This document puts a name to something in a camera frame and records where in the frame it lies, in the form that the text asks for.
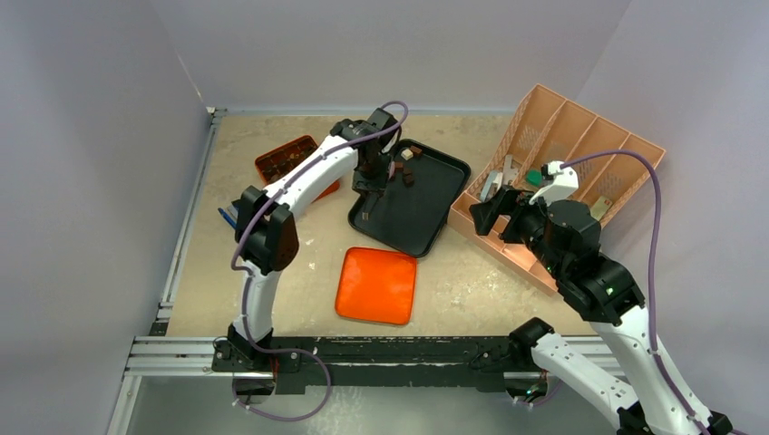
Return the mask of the pink metal tongs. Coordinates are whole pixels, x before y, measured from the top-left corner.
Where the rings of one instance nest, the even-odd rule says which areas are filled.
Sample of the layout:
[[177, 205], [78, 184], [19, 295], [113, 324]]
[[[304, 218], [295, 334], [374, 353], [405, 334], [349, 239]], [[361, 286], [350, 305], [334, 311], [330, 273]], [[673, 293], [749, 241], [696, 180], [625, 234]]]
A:
[[377, 178], [374, 184], [369, 184], [365, 188], [365, 202], [362, 207], [362, 219], [367, 221], [374, 210], [379, 199], [385, 194], [388, 183], [394, 177], [397, 164], [391, 159], [386, 167], [386, 172], [382, 177]]

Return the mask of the orange box lid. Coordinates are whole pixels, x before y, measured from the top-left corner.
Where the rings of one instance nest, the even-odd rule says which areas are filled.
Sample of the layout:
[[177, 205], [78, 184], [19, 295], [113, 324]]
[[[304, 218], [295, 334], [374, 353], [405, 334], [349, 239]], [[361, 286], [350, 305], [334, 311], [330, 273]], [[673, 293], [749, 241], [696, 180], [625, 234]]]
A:
[[356, 321], [406, 325], [416, 287], [417, 259], [354, 246], [346, 251], [336, 291], [336, 314]]

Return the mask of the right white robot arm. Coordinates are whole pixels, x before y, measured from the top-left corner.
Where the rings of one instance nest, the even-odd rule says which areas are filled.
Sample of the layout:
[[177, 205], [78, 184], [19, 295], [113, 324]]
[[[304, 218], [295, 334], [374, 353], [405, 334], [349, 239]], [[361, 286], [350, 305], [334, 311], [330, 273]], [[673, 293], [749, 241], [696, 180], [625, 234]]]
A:
[[691, 391], [649, 319], [649, 298], [633, 275], [600, 251], [601, 225], [581, 202], [547, 205], [533, 193], [505, 187], [469, 207], [474, 230], [488, 236], [500, 216], [500, 238], [524, 245], [553, 277], [564, 301], [589, 323], [621, 367], [620, 380], [568, 347], [552, 326], [534, 317], [510, 335], [509, 356], [568, 384], [619, 434], [729, 434], [731, 421], [709, 410]]

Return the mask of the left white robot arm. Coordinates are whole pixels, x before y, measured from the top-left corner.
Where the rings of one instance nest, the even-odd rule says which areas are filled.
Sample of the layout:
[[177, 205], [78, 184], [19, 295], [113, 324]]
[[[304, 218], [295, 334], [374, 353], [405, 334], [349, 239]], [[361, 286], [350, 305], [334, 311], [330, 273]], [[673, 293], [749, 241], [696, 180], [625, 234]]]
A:
[[339, 121], [287, 175], [264, 188], [243, 191], [237, 202], [237, 247], [231, 266], [243, 272], [244, 288], [228, 341], [247, 370], [260, 370], [269, 362], [277, 282], [299, 249], [297, 218], [345, 174], [351, 174], [352, 189], [361, 199], [382, 197], [392, 161], [384, 149], [400, 136], [403, 122], [385, 106], [365, 120]]

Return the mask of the orange chocolate box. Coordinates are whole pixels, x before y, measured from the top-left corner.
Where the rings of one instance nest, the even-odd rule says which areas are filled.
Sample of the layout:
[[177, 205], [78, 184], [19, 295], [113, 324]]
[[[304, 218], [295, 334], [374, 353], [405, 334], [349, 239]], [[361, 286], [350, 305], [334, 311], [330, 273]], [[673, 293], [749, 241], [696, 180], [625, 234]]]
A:
[[286, 176], [317, 148], [315, 140], [304, 135], [262, 154], [255, 159], [254, 165], [262, 181], [271, 184]]

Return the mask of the light blue stapler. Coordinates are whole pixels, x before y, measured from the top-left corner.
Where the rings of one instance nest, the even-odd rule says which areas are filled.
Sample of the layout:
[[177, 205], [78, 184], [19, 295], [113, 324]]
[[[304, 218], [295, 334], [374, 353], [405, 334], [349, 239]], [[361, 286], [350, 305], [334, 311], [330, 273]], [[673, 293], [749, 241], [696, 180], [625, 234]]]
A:
[[492, 170], [483, 182], [482, 188], [478, 194], [481, 202], [489, 200], [499, 189], [503, 181], [503, 173], [498, 170]]

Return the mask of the green eraser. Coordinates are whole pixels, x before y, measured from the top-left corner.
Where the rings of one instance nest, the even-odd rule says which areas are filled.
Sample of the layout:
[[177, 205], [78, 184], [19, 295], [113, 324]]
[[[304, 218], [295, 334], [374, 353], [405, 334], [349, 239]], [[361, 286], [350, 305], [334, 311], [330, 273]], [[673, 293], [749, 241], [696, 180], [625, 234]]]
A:
[[525, 181], [533, 187], [539, 187], [542, 183], [542, 175], [539, 170], [531, 169], [525, 176]]

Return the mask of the staple box in organizer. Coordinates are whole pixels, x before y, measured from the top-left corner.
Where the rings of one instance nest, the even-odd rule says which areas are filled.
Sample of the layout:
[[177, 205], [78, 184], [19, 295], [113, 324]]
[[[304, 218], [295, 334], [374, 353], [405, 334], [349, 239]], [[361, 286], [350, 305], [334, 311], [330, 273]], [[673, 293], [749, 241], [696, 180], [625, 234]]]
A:
[[610, 210], [613, 201], [610, 198], [600, 196], [590, 207], [590, 215], [600, 221]]

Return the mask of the black tray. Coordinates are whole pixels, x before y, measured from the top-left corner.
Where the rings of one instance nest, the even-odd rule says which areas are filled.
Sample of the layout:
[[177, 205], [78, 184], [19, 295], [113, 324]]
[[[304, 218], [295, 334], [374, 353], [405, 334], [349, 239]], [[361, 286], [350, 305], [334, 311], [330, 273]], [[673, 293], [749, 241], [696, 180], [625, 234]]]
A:
[[[401, 151], [411, 146], [421, 148], [423, 155], [404, 160]], [[367, 221], [362, 219], [364, 198], [350, 208], [347, 220], [360, 233], [420, 258], [430, 252], [446, 224], [449, 208], [462, 193], [471, 168], [465, 161], [416, 140], [402, 139], [394, 150], [395, 160], [414, 174], [414, 184], [405, 186], [403, 173], [396, 172]]]

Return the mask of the pink desk organizer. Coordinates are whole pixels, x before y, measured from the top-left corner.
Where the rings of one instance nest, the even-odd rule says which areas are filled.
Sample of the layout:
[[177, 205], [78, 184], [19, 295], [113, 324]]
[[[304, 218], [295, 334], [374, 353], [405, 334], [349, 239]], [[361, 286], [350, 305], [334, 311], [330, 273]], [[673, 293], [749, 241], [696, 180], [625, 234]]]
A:
[[470, 207], [479, 203], [486, 179], [494, 170], [512, 166], [518, 171], [512, 185], [534, 190], [526, 180], [529, 171], [553, 160], [591, 155], [590, 160], [575, 167], [579, 187], [572, 198], [590, 207], [605, 208], [599, 222], [606, 226], [649, 178], [647, 169], [636, 159], [611, 156], [609, 150], [634, 151], [652, 166], [666, 154], [658, 145], [538, 84], [521, 100], [485, 169], [451, 205], [448, 224], [528, 283], [553, 295], [555, 282], [535, 256], [522, 245], [500, 240], [509, 219], [500, 217], [487, 237], [479, 237]]

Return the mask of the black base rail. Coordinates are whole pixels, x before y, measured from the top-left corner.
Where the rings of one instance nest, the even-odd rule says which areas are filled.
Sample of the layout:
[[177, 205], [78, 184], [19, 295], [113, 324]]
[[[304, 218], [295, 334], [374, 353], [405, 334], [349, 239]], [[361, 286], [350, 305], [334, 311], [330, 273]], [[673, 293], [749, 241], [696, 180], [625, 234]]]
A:
[[302, 394], [309, 386], [473, 388], [534, 401], [547, 374], [510, 336], [279, 336], [259, 348], [233, 327], [213, 342], [213, 372], [235, 377], [240, 396]]

